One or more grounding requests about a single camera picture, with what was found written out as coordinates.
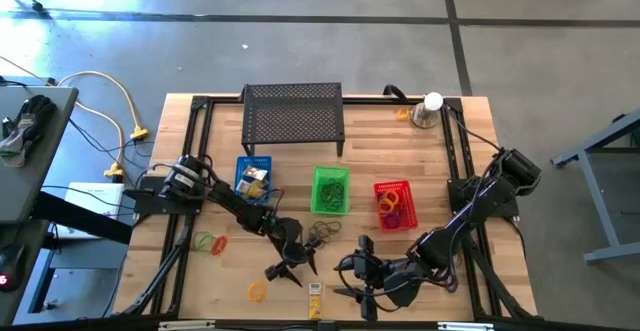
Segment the black desk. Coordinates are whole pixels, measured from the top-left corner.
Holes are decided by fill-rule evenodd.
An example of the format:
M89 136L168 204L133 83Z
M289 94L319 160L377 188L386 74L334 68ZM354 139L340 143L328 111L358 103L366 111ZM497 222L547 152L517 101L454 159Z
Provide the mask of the black desk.
M9 244L25 246L22 268L15 290L4 292L0 286L0 327L11 326L20 305L28 313L40 313L55 271L50 268L52 251L40 255L42 249L52 247L52 234L46 220L29 220L19 224L0 224L0 248Z

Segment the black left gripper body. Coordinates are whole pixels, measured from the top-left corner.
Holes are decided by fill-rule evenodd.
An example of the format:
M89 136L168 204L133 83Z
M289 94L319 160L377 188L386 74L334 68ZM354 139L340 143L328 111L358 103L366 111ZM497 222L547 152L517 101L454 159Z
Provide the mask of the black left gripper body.
M265 234L281 257L278 264L271 265L264 271L268 281L282 278L281 272L285 268L292 271L298 265L308 264L306 253L310 250L316 251L322 245L320 240L313 236L304 241L301 223L288 217L269 218L266 221Z

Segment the silver frame bracket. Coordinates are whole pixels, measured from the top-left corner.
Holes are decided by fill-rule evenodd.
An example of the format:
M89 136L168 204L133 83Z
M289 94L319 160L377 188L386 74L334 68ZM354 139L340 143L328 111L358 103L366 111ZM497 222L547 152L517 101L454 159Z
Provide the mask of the silver frame bracket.
M491 323L476 322L452 322L442 321L437 323L438 331L495 331Z
M214 320L174 320L160 322L157 331L199 331L215 327Z

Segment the black computer mouse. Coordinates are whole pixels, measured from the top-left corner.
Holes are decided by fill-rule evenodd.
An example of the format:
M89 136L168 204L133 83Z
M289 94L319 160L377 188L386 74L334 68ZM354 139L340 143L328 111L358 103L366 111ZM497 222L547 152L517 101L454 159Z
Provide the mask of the black computer mouse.
M24 273L26 247L12 243L0 247L0 292L12 292L19 288Z

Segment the green plastic basket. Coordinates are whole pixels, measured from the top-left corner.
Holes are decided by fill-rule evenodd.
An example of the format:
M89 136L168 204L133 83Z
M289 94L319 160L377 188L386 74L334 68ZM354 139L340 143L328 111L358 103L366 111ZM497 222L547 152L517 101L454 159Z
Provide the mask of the green plastic basket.
M344 187L341 203L328 204L321 200L321 189L330 180L340 182ZM313 173L311 191L311 212L327 215L346 215L349 211L350 171L344 167L316 166Z

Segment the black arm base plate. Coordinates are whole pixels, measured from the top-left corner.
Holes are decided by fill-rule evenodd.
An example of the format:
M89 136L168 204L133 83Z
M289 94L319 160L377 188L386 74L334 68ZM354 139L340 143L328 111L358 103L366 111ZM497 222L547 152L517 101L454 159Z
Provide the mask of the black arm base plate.
M473 196L476 182L468 179L450 179L447 182L449 203L454 213L459 212ZM513 218L519 216L519 208L514 198L500 204L492 214L493 217Z
M134 212L140 215L196 215L202 209L201 200L168 199L160 196L164 178L145 176L140 187L123 194L134 201Z

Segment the grey desk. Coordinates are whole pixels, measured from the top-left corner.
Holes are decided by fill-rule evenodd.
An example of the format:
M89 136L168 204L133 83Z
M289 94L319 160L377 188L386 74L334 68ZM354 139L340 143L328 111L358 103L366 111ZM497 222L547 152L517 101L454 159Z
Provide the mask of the grey desk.
M29 216L49 171L79 91L72 87L4 86L0 87L1 122L16 119L22 104L37 95L48 97L56 110L44 127L44 135L35 145L23 167L4 166L0 162L0 224L17 223Z

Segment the black perforated metal shelf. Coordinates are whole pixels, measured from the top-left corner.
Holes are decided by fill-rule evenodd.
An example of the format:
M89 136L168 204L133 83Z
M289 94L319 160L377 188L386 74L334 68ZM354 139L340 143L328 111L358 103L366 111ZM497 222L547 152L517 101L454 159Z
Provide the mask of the black perforated metal shelf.
M242 90L241 144L248 156L262 144L345 143L342 85L247 84Z

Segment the white box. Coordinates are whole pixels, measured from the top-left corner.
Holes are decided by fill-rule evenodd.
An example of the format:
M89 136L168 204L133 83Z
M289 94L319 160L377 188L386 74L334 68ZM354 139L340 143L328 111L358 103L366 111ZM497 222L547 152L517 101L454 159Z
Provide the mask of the white box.
M71 182L65 200L94 213L116 218L123 190L121 183Z

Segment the red plastic basket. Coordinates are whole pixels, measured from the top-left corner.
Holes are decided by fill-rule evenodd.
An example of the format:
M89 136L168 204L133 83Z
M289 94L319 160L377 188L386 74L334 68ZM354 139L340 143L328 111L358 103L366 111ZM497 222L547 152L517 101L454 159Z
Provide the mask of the red plastic basket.
M400 213L402 215L402 225L398 229L385 230L382 228L381 218L383 215L378 212L378 202L379 199L384 196L385 192L391 189L395 190L401 198L400 202L395 205L394 212ZM415 229L418 226L416 207L408 181L401 180L375 183L373 186L373 190L376 200L376 212L382 232L406 231Z

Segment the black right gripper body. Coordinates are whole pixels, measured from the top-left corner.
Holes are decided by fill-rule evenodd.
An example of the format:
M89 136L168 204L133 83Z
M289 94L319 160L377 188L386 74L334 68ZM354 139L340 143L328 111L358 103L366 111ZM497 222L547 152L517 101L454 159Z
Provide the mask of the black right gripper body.
M344 281L344 288L361 296L361 317L377 321L378 311L395 312L408 307L416 298L424 282L425 269L410 258L380 259L374 255L374 242L367 236L358 237L358 247L349 255L357 255L361 264L353 271L364 283L363 287L351 286Z

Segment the grey metal table frame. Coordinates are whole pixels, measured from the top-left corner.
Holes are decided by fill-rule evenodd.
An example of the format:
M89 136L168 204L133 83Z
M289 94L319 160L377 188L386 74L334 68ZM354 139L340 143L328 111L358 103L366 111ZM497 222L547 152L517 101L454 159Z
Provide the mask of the grey metal table frame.
M584 174L608 245L584 254L593 264L640 255L640 240L623 242L612 215L640 216L640 108L616 117L606 128L555 156L562 168L576 161Z

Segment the green rubber band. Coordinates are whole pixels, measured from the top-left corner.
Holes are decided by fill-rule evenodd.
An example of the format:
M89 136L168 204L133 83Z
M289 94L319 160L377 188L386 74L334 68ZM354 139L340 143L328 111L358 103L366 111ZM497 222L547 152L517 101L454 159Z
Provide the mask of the green rubber band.
M321 189L321 200L324 203L341 203L344 199L344 187L340 182L330 180Z
M193 235L192 247L198 252L210 252L216 241L216 236L206 231L199 231Z

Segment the black grey work glove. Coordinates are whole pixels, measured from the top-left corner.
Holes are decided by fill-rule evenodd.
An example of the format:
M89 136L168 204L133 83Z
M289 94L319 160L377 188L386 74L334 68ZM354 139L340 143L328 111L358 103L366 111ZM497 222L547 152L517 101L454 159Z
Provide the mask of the black grey work glove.
M18 115L2 120L0 165L23 167L41 141L57 106L49 97L36 95L24 101Z

